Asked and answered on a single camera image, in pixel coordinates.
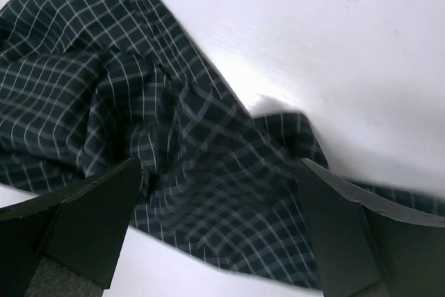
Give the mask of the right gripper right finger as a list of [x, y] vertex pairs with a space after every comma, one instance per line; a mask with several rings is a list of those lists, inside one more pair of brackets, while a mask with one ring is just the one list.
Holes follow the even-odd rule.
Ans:
[[443, 296], [444, 218], [298, 162], [305, 223], [324, 296]]

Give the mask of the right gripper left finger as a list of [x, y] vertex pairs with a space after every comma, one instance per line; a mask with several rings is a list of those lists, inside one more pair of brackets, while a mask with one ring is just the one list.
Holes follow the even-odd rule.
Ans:
[[1, 208], [2, 296], [102, 296], [140, 193], [127, 159], [75, 185]]

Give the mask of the dark checked pillowcase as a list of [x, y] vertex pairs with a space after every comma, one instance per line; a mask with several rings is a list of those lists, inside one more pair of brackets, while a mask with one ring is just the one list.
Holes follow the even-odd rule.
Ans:
[[325, 296], [300, 162], [444, 215], [444, 0], [1, 0], [1, 183], [133, 157], [116, 296]]

